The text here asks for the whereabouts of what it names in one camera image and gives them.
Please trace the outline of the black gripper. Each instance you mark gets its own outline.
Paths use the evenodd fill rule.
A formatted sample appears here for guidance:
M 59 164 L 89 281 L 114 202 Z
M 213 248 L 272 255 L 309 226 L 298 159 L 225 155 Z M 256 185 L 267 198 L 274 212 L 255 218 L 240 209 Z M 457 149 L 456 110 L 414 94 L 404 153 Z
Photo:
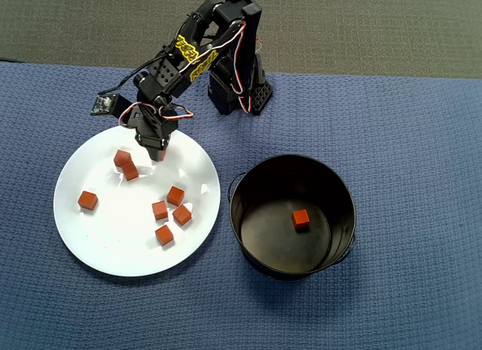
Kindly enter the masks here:
M 156 108 L 138 104 L 133 109 L 133 126 L 136 141 L 148 149 L 149 157 L 155 162 L 163 161 L 170 136 L 178 129 L 178 121 L 164 119 Z

